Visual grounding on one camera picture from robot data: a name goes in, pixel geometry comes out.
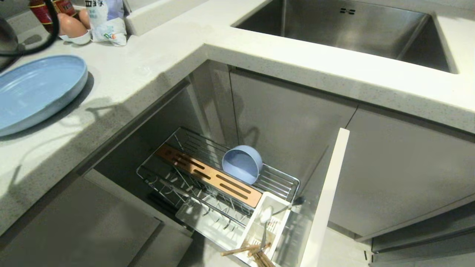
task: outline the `stainless steel sink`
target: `stainless steel sink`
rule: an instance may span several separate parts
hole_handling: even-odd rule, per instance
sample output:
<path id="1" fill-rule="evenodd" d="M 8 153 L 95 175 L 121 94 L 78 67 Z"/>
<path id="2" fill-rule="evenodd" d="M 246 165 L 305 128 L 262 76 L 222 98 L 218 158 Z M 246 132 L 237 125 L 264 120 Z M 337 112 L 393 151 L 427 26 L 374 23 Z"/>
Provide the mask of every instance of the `stainless steel sink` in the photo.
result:
<path id="1" fill-rule="evenodd" d="M 451 72 L 428 14 L 345 0 L 273 0 L 237 26 Z"/>

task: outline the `wooden cutting board holder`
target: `wooden cutting board holder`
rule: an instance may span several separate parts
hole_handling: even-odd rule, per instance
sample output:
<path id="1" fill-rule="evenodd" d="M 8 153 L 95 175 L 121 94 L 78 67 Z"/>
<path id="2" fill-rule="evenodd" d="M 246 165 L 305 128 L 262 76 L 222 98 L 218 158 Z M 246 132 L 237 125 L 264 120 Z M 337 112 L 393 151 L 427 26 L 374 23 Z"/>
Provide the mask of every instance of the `wooden cutting board holder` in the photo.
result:
<path id="1" fill-rule="evenodd" d="M 196 179 L 212 185 L 218 190 L 253 208 L 257 206 L 257 203 L 261 199 L 261 192 L 167 144 L 162 145 L 155 154 L 180 169 L 191 173 Z"/>

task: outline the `cabinet door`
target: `cabinet door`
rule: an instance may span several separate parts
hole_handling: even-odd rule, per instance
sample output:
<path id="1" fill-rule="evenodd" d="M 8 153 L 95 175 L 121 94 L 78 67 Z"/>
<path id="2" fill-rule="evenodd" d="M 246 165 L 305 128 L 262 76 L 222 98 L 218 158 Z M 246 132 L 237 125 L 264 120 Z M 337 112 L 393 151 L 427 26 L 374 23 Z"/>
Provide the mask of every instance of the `cabinet door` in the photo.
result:
<path id="1" fill-rule="evenodd" d="M 330 221 L 361 239 L 473 201 L 475 141 L 419 119 L 359 108 Z"/>
<path id="2" fill-rule="evenodd" d="M 127 266 L 160 221 L 84 178 L 0 252 L 0 266 Z"/>
<path id="3" fill-rule="evenodd" d="M 356 104 L 244 71 L 231 72 L 240 144 L 301 182 L 302 191 Z"/>

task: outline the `blue bowl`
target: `blue bowl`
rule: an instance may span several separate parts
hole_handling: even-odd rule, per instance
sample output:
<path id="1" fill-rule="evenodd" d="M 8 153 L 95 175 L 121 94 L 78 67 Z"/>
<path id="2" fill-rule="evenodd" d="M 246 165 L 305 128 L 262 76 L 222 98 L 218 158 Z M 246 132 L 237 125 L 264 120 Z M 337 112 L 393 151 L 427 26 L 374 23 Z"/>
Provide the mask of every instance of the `blue bowl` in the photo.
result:
<path id="1" fill-rule="evenodd" d="M 68 105 L 87 81 L 83 59 L 38 59 L 0 76 L 0 136 L 34 126 Z"/>
<path id="2" fill-rule="evenodd" d="M 253 184 L 262 170 L 262 157 L 248 145 L 238 145 L 224 154 L 222 160 L 224 172 L 237 179 Z"/>

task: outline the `brown egg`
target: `brown egg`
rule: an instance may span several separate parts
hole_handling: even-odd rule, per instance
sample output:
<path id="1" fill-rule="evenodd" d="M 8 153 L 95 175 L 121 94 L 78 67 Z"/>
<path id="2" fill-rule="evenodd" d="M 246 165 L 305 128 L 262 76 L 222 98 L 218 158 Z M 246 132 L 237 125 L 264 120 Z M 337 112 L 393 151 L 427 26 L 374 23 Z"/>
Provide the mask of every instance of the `brown egg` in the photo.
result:
<path id="1" fill-rule="evenodd" d="M 89 22 L 89 13 L 87 12 L 87 9 L 82 9 L 79 12 L 79 20 L 83 23 L 86 29 L 91 29 L 91 24 Z"/>
<path id="2" fill-rule="evenodd" d="M 86 27 L 77 19 L 66 14 L 58 14 L 60 35 L 67 35 L 69 38 L 76 38 L 87 33 Z"/>

